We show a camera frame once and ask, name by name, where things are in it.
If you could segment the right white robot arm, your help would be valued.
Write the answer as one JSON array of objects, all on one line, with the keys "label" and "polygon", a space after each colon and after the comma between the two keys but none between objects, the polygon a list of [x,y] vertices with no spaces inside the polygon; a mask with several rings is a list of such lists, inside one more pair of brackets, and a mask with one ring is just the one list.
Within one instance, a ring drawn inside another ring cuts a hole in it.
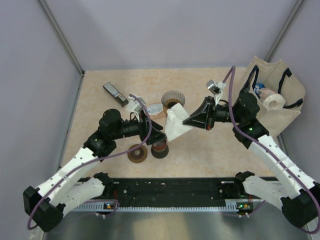
[{"label": "right white robot arm", "polygon": [[302,228],[320,217],[320,184],[280,149],[257,120],[259,109],[252,93],[240,94],[234,106],[215,104],[208,96],[183,124],[209,131],[216,122],[231,122],[237,140],[257,155],[280,182],[274,185],[249,171],[238,173],[234,194],[239,198],[247,195],[260,198],[280,209],[293,226]]}]

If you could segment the clear ribbed glass dripper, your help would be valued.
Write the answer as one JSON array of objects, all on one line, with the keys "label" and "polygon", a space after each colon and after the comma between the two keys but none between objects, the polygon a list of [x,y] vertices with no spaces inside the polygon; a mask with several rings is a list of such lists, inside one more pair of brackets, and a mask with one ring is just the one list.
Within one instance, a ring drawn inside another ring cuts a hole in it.
[{"label": "clear ribbed glass dripper", "polygon": [[170,90],[162,95],[161,103],[164,107],[170,109],[175,104],[181,104],[184,106],[186,103],[186,98],[180,91]]}]

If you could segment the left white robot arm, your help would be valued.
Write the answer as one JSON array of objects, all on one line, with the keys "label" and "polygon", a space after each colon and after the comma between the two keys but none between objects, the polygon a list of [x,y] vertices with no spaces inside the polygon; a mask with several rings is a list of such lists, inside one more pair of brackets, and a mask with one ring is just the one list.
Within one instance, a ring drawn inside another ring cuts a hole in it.
[{"label": "left white robot arm", "polygon": [[116,140],[139,136],[141,144],[152,145],[164,140],[163,127],[151,120],[144,111],[131,120],[123,120],[117,109],[106,110],[98,129],[87,139],[75,156],[48,180],[23,192],[23,205],[29,215],[27,228],[39,227],[43,232],[53,230],[71,210],[101,196],[109,198],[114,187],[107,181],[91,178],[78,185],[77,181],[107,158],[112,158]]}]

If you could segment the white coffee filter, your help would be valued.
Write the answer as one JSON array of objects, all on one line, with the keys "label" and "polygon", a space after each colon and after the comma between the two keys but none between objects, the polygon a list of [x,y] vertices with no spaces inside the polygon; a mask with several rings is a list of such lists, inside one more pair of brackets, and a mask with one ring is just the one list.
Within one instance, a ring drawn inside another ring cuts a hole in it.
[{"label": "white coffee filter", "polygon": [[183,125],[183,121],[189,117],[187,111],[180,103],[175,104],[167,110],[165,134],[168,142],[172,142],[193,128],[192,126]]}]

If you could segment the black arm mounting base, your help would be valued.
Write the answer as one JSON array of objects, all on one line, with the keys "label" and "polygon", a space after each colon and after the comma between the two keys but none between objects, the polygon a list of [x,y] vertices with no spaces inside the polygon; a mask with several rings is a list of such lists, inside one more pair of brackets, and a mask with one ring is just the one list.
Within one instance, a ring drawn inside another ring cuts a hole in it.
[{"label": "black arm mounting base", "polygon": [[251,197],[234,177],[110,178],[95,200],[117,200],[124,207],[224,207],[225,200]]}]

